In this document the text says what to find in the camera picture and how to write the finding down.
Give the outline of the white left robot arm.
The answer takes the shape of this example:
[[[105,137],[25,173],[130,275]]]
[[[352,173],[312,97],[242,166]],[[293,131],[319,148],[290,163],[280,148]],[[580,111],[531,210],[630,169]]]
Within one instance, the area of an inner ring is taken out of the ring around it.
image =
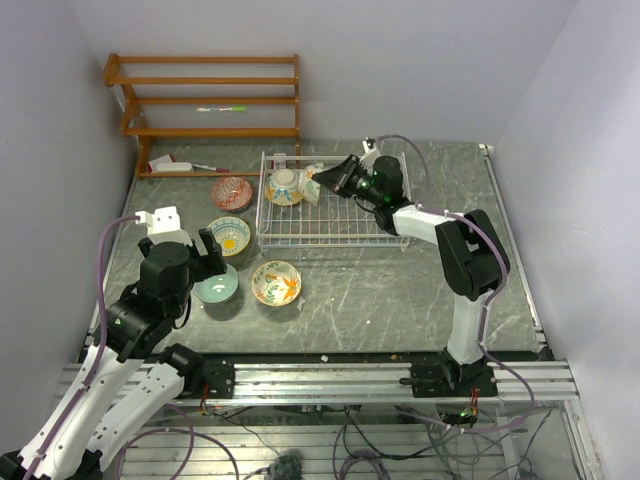
[[[206,384],[203,357],[174,344],[134,390],[121,388],[173,329],[185,326],[191,291],[227,270],[221,246],[208,229],[206,248],[191,239],[143,238],[138,280],[104,312],[97,340],[52,416],[21,450],[1,457],[4,479],[98,479],[129,436],[163,404],[196,395]]]

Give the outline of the orange floral bowl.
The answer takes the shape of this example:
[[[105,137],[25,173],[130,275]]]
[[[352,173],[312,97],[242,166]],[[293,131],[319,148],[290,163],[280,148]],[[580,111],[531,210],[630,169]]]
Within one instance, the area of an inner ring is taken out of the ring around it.
[[[300,173],[298,191],[303,199],[316,206],[319,201],[321,186],[312,179],[313,175],[324,170],[321,162],[310,164]]]
[[[275,170],[268,179],[265,197],[278,206],[293,206],[302,201],[299,174],[290,169]]]
[[[259,266],[251,278],[251,290],[256,299],[270,307],[286,306],[301,292],[299,271],[290,263],[280,260]]]

